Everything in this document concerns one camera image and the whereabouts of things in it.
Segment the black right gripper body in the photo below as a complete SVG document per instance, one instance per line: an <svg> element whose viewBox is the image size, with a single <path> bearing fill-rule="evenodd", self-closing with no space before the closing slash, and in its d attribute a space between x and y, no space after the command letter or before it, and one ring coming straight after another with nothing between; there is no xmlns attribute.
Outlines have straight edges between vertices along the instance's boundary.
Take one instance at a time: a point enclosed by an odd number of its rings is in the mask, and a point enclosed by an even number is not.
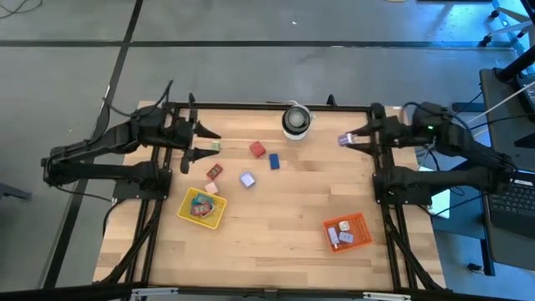
<svg viewBox="0 0 535 301"><path fill-rule="evenodd" d="M385 107L381 104L372 104L374 117L373 129L378 133L378 144L381 148L405 148L411 146L412 136L410 127L404 125L394 116L387 116Z"/></svg>

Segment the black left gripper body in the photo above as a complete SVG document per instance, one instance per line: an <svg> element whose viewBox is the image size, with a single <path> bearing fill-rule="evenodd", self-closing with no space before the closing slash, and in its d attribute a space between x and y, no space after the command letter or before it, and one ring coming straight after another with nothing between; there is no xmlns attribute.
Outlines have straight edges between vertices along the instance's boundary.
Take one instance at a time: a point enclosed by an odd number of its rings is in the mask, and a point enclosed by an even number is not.
<svg viewBox="0 0 535 301"><path fill-rule="evenodd" d="M180 116L179 109L171 109L171 122L166 127L165 148L171 151L181 151L182 158L179 166L180 173L188 174L190 164L197 160L197 148L193 146L196 129L196 119Z"/></svg>

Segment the yellow plastic basket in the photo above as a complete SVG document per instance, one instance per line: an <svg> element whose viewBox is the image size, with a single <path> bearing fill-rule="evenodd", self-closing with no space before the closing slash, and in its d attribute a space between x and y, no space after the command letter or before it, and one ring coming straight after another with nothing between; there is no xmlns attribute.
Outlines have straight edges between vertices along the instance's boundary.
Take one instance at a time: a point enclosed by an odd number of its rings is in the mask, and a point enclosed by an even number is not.
<svg viewBox="0 0 535 301"><path fill-rule="evenodd" d="M195 205L193 204L193 199L199 194L205 194L210 196L213 199L213 203L216 205L216 209L214 212L210 214L206 214L204 216L192 216L191 215L191 206ZM223 212L225 211L227 205L227 200L225 198L222 198L220 196L209 194L205 191L198 190L196 188L189 188L183 202L181 204L181 207L177 213L177 216L180 218L183 218L189 222L194 222L195 224L201 225L203 227L210 228L212 230L217 229L221 219Z"/></svg>

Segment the orange plastic basket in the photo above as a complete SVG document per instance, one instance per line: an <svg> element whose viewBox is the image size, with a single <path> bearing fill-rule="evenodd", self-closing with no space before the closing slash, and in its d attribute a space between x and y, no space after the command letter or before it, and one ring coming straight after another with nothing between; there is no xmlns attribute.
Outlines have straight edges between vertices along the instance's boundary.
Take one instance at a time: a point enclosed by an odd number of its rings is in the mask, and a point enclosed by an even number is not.
<svg viewBox="0 0 535 301"><path fill-rule="evenodd" d="M335 247L334 245L331 244L329 240L328 228L334 227L339 236L339 233L342 232L339 229L339 222L342 222L342 221L347 221L349 223L350 229L346 232L349 232L354 235L354 241L351 244L339 241L339 244L337 245L337 247ZM322 226L324 229L325 236L329 243L329 248L333 253L345 252L350 249L369 245L373 242L373 238L371 237L371 234L369 232L364 216L360 212L323 221Z"/></svg>

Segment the white paper sheet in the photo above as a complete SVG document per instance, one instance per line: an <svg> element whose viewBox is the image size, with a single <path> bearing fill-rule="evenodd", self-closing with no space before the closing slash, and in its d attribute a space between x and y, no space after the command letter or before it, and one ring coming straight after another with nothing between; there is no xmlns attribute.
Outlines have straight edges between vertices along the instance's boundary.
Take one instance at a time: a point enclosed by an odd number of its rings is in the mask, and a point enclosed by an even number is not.
<svg viewBox="0 0 535 301"><path fill-rule="evenodd" d="M432 215L438 214L439 217L448 219L450 212L447 208L450 207L451 191L444 190L438 194L435 194L431 198L431 204L428 206L428 212Z"/></svg>

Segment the black side table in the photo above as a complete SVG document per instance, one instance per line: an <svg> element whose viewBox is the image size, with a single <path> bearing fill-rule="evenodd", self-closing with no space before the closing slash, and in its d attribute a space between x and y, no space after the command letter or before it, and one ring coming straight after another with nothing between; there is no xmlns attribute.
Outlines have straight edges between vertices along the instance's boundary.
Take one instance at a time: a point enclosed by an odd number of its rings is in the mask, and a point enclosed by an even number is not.
<svg viewBox="0 0 535 301"><path fill-rule="evenodd" d="M513 180L535 177L535 118L526 116L517 93L519 88L498 80L497 72L497 69L480 71L492 148L512 158L517 168ZM490 222L487 196L484 210L492 260L535 271L535 240L494 227Z"/></svg>

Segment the black monitor stand pole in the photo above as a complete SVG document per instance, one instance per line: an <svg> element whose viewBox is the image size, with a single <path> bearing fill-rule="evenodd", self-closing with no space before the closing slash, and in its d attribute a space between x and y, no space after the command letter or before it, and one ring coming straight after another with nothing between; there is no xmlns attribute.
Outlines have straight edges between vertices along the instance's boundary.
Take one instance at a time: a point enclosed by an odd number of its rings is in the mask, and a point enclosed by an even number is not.
<svg viewBox="0 0 535 301"><path fill-rule="evenodd" d="M510 63L505 69L501 69L496 73L496 77L501 82L507 82L515 78L524 69L531 66L535 62L535 45L528 51L523 53L512 63Z"/></svg>

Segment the black laptop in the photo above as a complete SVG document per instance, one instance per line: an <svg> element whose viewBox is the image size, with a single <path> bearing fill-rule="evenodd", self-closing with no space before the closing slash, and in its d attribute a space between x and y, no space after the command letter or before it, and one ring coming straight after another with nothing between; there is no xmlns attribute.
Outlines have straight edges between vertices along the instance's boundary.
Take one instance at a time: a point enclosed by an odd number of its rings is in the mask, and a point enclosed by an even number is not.
<svg viewBox="0 0 535 301"><path fill-rule="evenodd" d="M487 196L494 227L535 240L535 177L523 176L498 194Z"/></svg>

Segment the grey floor object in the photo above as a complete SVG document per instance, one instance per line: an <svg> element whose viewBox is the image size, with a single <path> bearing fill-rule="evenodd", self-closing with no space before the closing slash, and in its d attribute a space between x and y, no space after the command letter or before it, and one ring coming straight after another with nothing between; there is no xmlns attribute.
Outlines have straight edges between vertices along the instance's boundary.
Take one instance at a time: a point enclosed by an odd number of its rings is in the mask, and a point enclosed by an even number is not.
<svg viewBox="0 0 535 301"><path fill-rule="evenodd" d="M4 184L0 182L0 200L4 197L15 197L18 199L28 200L31 198L32 193L24 190L20 190L16 187Z"/></svg>

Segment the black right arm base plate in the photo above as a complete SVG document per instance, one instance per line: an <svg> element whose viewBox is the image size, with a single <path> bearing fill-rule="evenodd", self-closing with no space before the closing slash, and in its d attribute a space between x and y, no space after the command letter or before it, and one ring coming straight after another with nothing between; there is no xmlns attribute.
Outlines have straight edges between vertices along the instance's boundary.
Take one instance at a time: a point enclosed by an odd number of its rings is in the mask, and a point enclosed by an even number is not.
<svg viewBox="0 0 535 301"><path fill-rule="evenodd" d="M430 205L431 194L428 188L409 188L401 190L391 188L374 188L375 200L388 205Z"/></svg>

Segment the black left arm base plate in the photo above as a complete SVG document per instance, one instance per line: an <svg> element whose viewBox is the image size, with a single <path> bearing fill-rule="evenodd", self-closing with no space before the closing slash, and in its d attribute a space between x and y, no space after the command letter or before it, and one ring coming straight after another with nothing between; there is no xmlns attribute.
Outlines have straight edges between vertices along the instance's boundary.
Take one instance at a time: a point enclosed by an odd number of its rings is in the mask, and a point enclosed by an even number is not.
<svg viewBox="0 0 535 301"><path fill-rule="evenodd" d="M115 185L112 197L117 199L139 199L139 200L158 200L166 199L169 196L169 185L156 188L151 191L143 191L135 183L127 184L118 182Z"/></svg>

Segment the silver frame bracket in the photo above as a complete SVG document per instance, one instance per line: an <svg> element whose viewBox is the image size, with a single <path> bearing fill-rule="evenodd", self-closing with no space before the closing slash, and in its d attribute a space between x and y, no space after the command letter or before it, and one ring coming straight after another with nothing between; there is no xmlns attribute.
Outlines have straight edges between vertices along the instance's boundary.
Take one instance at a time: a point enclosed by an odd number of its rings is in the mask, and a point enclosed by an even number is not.
<svg viewBox="0 0 535 301"><path fill-rule="evenodd" d="M363 299L372 299L374 301L412 301L410 295L379 292L363 292Z"/></svg>
<svg viewBox="0 0 535 301"><path fill-rule="evenodd" d="M129 301L146 301L148 297L178 294L179 288L136 288L131 291Z"/></svg>

